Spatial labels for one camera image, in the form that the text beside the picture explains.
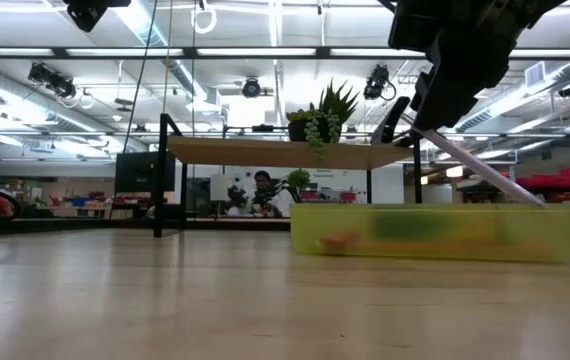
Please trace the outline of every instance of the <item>white stick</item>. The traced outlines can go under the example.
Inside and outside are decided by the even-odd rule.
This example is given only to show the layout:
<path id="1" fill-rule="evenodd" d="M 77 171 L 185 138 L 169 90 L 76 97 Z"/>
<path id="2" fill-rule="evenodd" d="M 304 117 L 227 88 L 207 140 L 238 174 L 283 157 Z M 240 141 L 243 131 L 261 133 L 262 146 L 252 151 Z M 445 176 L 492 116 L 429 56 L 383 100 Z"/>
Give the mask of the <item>white stick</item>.
<path id="1" fill-rule="evenodd" d="M 511 195 L 512 197 L 518 199 L 518 201 L 522 203 L 545 207 L 545 203 L 542 202 L 536 196 L 532 195 L 529 191 L 523 189 L 522 187 L 520 187 L 520 185 L 516 184 L 515 182 L 512 182 L 505 176 L 501 175 L 498 171 L 492 169 L 483 161 L 476 158 L 474 155 L 459 148 L 456 144 L 440 136 L 436 131 L 434 130 L 421 131 L 416 129 L 414 127 L 413 121 L 411 121 L 411 119 L 404 114 L 402 119 L 405 122 L 412 125 L 412 129 L 414 129 L 414 131 L 423 135 L 424 138 L 434 143 L 434 145 L 438 146 L 441 150 L 452 155 L 463 165 L 467 166 L 473 172 L 482 176 L 490 184 L 496 186 L 504 193 Z"/>

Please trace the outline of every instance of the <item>shelf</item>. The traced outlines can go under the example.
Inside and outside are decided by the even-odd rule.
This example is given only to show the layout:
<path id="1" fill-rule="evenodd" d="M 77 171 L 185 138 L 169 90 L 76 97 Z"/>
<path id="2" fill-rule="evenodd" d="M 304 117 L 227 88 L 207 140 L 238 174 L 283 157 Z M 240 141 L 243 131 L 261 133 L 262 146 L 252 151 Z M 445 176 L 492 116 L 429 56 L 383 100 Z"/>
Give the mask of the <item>shelf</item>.
<path id="1" fill-rule="evenodd" d="M 183 163 L 372 170 L 412 156 L 412 149 L 395 146 L 324 144 L 318 161 L 307 143 L 206 139 L 170 136 L 167 148 Z"/>

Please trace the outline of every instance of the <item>ceiling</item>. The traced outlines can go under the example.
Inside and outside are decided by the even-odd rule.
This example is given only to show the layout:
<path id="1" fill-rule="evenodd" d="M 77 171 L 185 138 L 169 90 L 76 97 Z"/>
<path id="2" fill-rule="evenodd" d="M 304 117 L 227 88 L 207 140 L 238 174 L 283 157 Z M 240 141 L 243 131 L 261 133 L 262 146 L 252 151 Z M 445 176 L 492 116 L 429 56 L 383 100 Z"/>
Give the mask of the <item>ceiling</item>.
<path id="1" fill-rule="evenodd" d="M 144 0 L 133 0 L 133 3 Z M 147 2 L 150 8 L 155 1 Z M 359 46 L 385 47 L 393 19 L 375 0 L 323 0 L 323 15 L 317 13 L 317 0 L 283 0 L 274 10 L 280 26 L 270 26 L 270 0 L 208 1 L 217 15 L 214 28 L 206 34 L 197 34 L 191 24 L 194 1 L 158 1 L 155 24 L 171 46 L 174 47 L 233 47 L 233 46 Z M 61 47 L 132 47 L 142 46 L 141 41 L 127 26 L 122 16 L 109 10 L 89 34 L 80 31 L 68 18 L 65 4 L 59 0 L 14 0 L 0 1 L 0 46 L 61 46 Z M 198 16 L 198 23 L 205 27 L 209 15 Z M 570 47 L 570 1 L 553 13 L 544 16 L 531 30 L 526 30 L 519 39 L 519 47 Z M 279 95 L 285 111 L 307 108 L 309 102 L 318 102 L 320 93 L 332 79 L 337 83 L 348 82 L 355 91 L 361 91 L 365 79 L 377 64 L 385 64 L 394 78 L 398 95 L 412 96 L 414 82 L 421 71 L 430 64 L 422 60 L 279 60 L 277 64 L 268 59 L 227 60 L 181 60 L 194 80 L 205 88 L 218 90 L 222 104 L 236 101 L 240 86 L 247 77 L 257 77 L 261 86 L 274 89 L 280 86 Z M 0 59 L 0 88 L 6 81 L 18 83 L 34 90 L 27 80 L 33 61 L 25 59 Z M 95 120 L 108 128 L 126 130 L 129 113 L 119 113 L 114 102 L 117 97 L 134 100 L 143 61 L 124 61 L 119 85 L 119 62 L 114 60 L 48 60 L 47 66 L 73 77 L 74 84 L 94 98 L 90 108 L 83 108 L 82 102 L 74 106 L 69 114 L 80 114 Z M 479 94 L 479 104 L 474 114 L 496 99 L 516 90 L 524 81 L 527 68 L 534 61 L 512 61 L 510 70 L 500 84 Z M 159 114 L 165 111 L 185 129 L 207 131 L 222 128 L 222 117 L 212 113 L 192 113 L 186 108 L 191 103 L 176 78 L 166 76 L 166 67 L 160 61 L 147 61 L 140 78 L 140 91 L 135 101 L 133 123 L 154 128 Z M 34 90 L 51 100 L 51 111 L 70 107 L 78 102 L 77 96 L 70 101 L 55 100 L 52 93 L 43 87 Z M 556 98 L 543 92 L 535 99 L 521 106 L 504 111 L 495 118 L 474 127 L 467 132 L 506 132 L 511 128 L 570 106 L 569 99 Z M 264 122 L 285 124 L 278 121 L 276 101 L 267 109 Z M 348 125 L 357 126 L 359 131 L 372 131 L 382 120 L 390 104 L 385 101 L 359 102 L 357 111 Z M 114 115 L 123 119 L 115 121 Z M 556 126 L 554 121 L 546 126 Z M 140 140 L 152 143 L 154 138 Z M 466 140 L 465 145 L 486 147 Z M 430 149 L 431 156 L 438 151 Z"/>

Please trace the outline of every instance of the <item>wooden floor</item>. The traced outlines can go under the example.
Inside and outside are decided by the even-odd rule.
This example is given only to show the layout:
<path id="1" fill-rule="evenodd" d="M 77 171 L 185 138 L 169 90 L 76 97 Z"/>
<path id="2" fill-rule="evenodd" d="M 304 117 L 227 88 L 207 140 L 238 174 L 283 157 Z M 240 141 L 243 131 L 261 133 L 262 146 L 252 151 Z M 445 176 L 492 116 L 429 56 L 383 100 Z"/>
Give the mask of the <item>wooden floor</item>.
<path id="1" fill-rule="evenodd" d="M 294 254 L 287 233 L 0 237 L 0 360 L 570 359 L 570 265 Z"/>

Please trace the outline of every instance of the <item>translucent plastic bin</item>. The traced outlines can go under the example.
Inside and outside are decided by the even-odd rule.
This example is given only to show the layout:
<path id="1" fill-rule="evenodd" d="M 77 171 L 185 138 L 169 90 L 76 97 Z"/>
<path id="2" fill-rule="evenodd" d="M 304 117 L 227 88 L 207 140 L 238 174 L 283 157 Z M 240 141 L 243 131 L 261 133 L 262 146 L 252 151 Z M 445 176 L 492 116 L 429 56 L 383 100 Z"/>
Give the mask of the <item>translucent plastic bin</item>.
<path id="1" fill-rule="evenodd" d="M 291 217 L 303 254 L 570 260 L 570 204 L 295 204 Z"/>

